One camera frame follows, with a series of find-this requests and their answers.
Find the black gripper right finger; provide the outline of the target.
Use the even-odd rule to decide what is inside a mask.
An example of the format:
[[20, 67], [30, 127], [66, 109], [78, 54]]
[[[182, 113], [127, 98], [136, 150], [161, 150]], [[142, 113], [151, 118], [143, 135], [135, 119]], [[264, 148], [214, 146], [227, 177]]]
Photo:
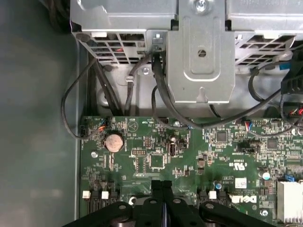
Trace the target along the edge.
[[216, 202], [209, 201], [198, 209], [191, 208], [183, 199], [174, 196], [171, 187], [171, 181], [163, 181], [163, 199], [174, 227], [206, 227], [208, 223], [223, 227], [260, 226], [260, 220]]

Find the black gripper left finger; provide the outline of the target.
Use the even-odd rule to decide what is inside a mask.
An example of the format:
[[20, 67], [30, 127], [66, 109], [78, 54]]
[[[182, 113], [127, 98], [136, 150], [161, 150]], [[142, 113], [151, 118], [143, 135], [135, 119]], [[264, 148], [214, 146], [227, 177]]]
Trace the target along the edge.
[[67, 227], [160, 227], [162, 225], [162, 182], [152, 180], [151, 197], [142, 205], [118, 201], [82, 218]]

